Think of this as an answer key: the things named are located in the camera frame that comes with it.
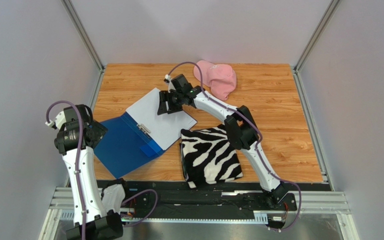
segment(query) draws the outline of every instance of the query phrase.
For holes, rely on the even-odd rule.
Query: wooden table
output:
[[[302,105],[288,64],[231,64],[236,72],[237,87],[229,95],[228,104],[247,106],[263,134],[261,142],[276,173],[296,182],[322,182]],[[164,76],[175,64],[109,64],[103,77],[94,118],[104,121],[122,115],[126,108],[157,87],[166,90]],[[186,64],[172,77],[184,74],[193,85],[193,66]],[[183,108],[198,123],[192,129],[215,127],[220,121],[202,110]],[[126,180],[184,181],[179,144],[173,144],[164,155],[124,176]],[[258,182],[245,156],[238,151],[243,178],[237,181]],[[95,157],[97,179],[114,179]]]

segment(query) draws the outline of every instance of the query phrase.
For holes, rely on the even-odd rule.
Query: cap brim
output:
[[[205,60],[201,60],[196,64],[199,66],[202,72],[202,83],[207,85],[208,87],[211,87],[209,83],[209,79],[207,77],[207,72],[215,64]],[[197,66],[193,67],[193,75],[195,76],[196,79],[198,79],[198,81],[201,80],[200,71],[198,70]]]

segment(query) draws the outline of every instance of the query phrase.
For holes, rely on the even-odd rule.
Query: gray wall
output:
[[[0,0],[0,240],[37,239],[67,176],[45,112],[88,104],[97,79],[60,0]]]
[[[343,0],[301,77],[360,238],[384,239],[384,1]]]
[[[296,64],[330,0],[73,0],[107,63]]]

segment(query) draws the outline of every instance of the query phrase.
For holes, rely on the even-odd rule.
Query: clipboard clip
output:
[[[151,133],[151,130],[149,130],[143,123],[137,124],[137,127],[139,128],[140,131],[146,134],[146,136],[151,137],[149,136],[149,134]]]

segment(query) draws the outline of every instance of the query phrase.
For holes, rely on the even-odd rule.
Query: open clipboard folder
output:
[[[184,111],[158,116],[159,93],[154,88],[121,116],[101,122],[108,131],[94,154],[115,178],[161,156],[180,138],[181,129],[197,123]]]

